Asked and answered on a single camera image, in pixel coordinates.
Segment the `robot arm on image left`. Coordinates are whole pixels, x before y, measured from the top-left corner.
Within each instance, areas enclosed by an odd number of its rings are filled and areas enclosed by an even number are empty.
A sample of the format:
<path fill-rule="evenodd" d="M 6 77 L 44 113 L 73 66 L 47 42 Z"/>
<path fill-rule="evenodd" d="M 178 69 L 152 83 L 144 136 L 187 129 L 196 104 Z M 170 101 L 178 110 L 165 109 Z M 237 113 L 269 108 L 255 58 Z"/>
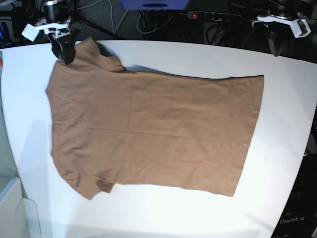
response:
<path fill-rule="evenodd" d="M 76 0 L 44 0 L 41 2 L 46 21 L 43 30 L 54 55 L 69 65 L 74 61 L 75 43 L 80 31 L 73 27 L 77 14 Z"/>

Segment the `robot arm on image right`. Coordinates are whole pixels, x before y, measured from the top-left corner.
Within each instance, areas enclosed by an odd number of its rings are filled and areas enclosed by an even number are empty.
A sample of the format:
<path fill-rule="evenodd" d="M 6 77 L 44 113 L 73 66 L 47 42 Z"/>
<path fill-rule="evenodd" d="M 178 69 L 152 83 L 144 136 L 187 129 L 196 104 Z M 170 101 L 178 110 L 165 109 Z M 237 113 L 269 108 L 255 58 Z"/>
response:
<path fill-rule="evenodd" d="M 295 57 L 299 44 L 312 33 L 301 5 L 299 0 L 268 0 L 266 12 L 251 21 L 253 28 L 263 31 L 274 56 Z"/>

